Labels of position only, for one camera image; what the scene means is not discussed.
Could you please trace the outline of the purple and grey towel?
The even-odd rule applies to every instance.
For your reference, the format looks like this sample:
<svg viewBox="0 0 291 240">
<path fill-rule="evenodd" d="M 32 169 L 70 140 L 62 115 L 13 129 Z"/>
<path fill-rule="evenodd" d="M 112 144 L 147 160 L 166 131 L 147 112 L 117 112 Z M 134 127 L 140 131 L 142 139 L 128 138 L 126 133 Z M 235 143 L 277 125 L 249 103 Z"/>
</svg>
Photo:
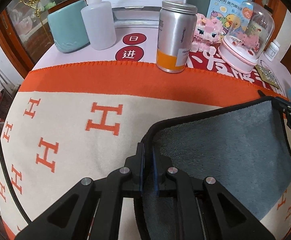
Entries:
<svg viewBox="0 0 291 240">
<path fill-rule="evenodd" d="M 155 189 L 152 150 L 191 177 L 218 180 L 260 222 L 291 183 L 284 114 L 272 96 L 153 124 L 142 139 L 143 193 L 134 201 L 142 239 L 177 239 L 171 197 Z"/>
</svg>

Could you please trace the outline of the blister pill pack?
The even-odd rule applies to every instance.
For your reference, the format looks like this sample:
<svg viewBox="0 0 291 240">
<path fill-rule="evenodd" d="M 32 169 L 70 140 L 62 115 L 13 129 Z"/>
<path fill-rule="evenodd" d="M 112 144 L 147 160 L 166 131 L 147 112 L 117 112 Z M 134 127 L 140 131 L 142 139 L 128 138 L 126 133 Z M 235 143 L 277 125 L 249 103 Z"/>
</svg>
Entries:
<svg viewBox="0 0 291 240">
<path fill-rule="evenodd" d="M 264 82 L 268 83 L 269 85 L 272 85 L 273 87 L 280 88 L 276 76 L 269 68 L 260 65 L 256 65 L 254 68 L 257 70 L 260 78 Z"/>
</svg>

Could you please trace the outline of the white pill bottle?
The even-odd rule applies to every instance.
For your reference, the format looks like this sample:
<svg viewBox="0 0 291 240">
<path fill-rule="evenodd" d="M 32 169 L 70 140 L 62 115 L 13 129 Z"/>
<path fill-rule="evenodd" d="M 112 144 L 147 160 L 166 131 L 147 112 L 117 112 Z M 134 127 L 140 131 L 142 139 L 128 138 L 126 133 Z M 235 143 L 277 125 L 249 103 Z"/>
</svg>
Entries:
<svg viewBox="0 0 291 240">
<path fill-rule="evenodd" d="M 269 61 L 272 62 L 276 55 L 278 54 L 279 49 L 280 44 L 276 40 L 273 40 L 272 42 L 270 42 L 269 46 L 264 51 L 264 55 Z"/>
</svg>

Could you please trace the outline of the pink dome music box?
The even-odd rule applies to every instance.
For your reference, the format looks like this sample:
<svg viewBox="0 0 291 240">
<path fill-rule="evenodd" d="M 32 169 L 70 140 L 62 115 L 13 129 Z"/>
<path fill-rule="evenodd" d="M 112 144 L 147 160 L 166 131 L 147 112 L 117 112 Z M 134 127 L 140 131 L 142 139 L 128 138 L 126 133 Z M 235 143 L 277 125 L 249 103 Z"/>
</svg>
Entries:
<svg viewBox="0 0 291 240">
<path fill-rule="evenodd" d="M 229 66 L 249 74 L 257 65 L 274 28 L 274 20 L 264 7 L 243 1 L 228 33 L 222 38 L 218 53 Z"/>
</svg>

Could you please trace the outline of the orange white H blanket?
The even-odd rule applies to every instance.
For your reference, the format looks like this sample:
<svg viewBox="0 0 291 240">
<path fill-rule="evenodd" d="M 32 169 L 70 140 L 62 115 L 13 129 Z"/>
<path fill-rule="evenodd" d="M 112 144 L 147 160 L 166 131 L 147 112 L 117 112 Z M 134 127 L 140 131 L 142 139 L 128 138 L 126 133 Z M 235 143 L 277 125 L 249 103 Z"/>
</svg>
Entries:
<svg viewBox="0 0 291 240">
<path fill-rule="evenodd" d="M 168 74 L 152 63 L 99 61 L 31 71 L 3 126 L 0 213 L 9 239 L 79 180 L 98 180 L 135 154 L 162 120 L 238 105 L 276 93 L 208 70 Z M 291 130 L 286 126 L 291 149 Z M 276 239 L 291 232 L 291 183 L 261 219 Z"/>
</svg>

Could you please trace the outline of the blue illustrated box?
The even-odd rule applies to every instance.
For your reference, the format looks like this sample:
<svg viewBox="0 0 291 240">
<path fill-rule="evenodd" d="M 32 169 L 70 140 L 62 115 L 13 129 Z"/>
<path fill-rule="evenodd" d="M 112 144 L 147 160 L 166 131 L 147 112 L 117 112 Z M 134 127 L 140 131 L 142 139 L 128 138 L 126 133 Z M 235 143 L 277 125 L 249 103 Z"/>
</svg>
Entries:
<svg viewBox="0 0 291 240">
<path fill-rule="evenodd" d="M 206 18 L 220 20 L 224 32 L 227 33 L 244 1 L 252 2 L 252 0 L 210 0 Z"/>
</svg>

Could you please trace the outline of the pink block figure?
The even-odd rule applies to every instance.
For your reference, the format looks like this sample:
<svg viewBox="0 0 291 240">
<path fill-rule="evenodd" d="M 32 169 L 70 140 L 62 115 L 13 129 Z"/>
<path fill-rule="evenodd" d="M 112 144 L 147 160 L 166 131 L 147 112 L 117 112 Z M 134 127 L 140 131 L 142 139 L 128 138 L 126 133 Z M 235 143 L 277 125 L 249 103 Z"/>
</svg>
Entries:
<svg viewBox="0 0 291 240">
<path fill-rule="evenodd" d="M 207 52 L 209 55 L 216 54 L 215 44 L 221 42 L 223 25 L 217 18 L 206 18 L 203 14 L 197 14 L 197 22 L 192 41 L 191 52 Z"/>
</svg>

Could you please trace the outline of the silver orange can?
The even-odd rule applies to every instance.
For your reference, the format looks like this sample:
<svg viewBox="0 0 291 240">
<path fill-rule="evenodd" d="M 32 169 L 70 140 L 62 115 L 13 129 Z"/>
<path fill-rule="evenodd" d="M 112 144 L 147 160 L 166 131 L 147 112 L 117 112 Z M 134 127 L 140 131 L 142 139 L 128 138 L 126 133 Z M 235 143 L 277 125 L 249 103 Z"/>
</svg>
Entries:
<svg viewBox="0 0 291 240">
<path fill-rule="evenodd" d="M 186 67 L 197 23 L 197 7 L 163 1 L 159 15 L 156 65 L 168 73 L 180 73 Z"/>
</svg>

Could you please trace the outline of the red white printed mat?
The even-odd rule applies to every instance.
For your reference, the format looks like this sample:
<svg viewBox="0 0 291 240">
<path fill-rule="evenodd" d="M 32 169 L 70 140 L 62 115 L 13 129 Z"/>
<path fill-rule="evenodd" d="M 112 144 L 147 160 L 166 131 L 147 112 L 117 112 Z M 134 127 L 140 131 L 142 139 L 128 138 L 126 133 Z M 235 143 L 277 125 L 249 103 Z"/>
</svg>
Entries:
<svg viewBox="0 0 291 240">
<path fill-rule="evenodd" d="M 117 41 L 117 44 L 114 46 L 116 49 L 114 53 L 115 60 L 156 62 L 156 29 L 141 29 L 132 33 L 126 33 L 124 29 L 118 29 Z M 276 88 L 263 81 L 256 69 L 253 69 L 250 74 L 242 74 L 229 66 L 218 53 L 210 55 L 205 51 L 191 52 L 187 60 L 187 67 L 208 70 L 236 79 L 245 80 L 249 83 L 283 94 L 280 88 Z"/>
</svg>

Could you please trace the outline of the teal cylindrical container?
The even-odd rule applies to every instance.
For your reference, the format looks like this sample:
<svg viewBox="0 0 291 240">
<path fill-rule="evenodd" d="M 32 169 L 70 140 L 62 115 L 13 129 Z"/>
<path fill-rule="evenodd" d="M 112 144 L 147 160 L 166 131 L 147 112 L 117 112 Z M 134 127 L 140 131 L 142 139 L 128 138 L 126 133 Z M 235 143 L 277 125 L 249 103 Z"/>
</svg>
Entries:
<svg viewBox="0 0 291 240">
<path fill-rule="evenodd" d="M 81 10 L 85 0 L 66 0 L 48 10 L 48 24 L 58 51 L 71 53 L 90 44 Z"/>
</svg>

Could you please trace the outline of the white squeeze bottle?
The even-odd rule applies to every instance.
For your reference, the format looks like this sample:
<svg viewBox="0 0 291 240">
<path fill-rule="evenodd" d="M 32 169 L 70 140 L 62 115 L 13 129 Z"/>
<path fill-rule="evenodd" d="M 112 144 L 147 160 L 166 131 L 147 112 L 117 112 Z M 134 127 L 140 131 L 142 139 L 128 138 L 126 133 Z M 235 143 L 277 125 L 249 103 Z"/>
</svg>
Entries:
<svg viewBox="0 0 291 240">
<path fill-rule="evenodd" d="M 117 37 L 111 3 L 103 0 L 86 0 L 86 3 L 81 15 L 91 47 L 95 50 L 112 47 Z"/>
</svg>

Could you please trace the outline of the wooden glass door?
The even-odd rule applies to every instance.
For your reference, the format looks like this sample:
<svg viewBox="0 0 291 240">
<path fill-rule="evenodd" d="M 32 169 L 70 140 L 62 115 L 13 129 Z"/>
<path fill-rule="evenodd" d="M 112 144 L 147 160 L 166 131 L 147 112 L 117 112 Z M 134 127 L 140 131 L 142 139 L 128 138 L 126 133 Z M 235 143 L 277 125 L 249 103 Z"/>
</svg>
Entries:
<svg viewBox="0 0 291 240">
<path fill-rule="evenodd" d="M 27 0 L 12 0 L 0 14 L 0 70 L 21 77 L 32 70 L 43 54 L 52 46 L 47 23 L 48 9 L 65 0 L 38 0 L 34 6 Z M 206 14 L 210 0 L 187 0 Z M 276 38 L 288 9 L 280 0 L 253 0 L 269 10 L 275 22 L 272 35 Z"/>
</svg>

